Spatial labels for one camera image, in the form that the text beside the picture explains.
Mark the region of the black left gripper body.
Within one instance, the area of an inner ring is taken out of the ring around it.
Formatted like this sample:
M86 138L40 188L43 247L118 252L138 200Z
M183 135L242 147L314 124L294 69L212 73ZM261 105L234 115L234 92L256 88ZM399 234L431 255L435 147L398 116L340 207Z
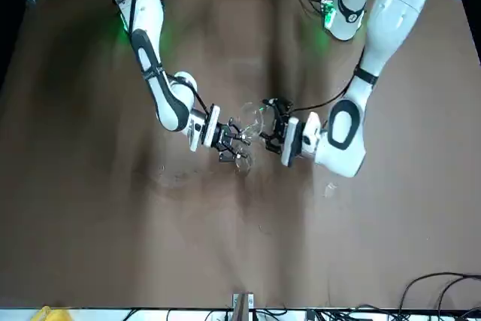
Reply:
M274 121L273 134L277 134L282 138L282 146L285 141L288 123L289 123L289 115L285 115L282 118L276 118Z

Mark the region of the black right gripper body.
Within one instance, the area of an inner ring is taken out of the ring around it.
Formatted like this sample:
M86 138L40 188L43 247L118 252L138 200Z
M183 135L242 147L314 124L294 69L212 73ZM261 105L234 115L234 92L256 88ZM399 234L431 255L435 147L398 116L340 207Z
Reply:
M227 123L216 124L211 147L216 149L219 153L228 147L233 147L232 146L233 140L226 136L227 131L228 131Z

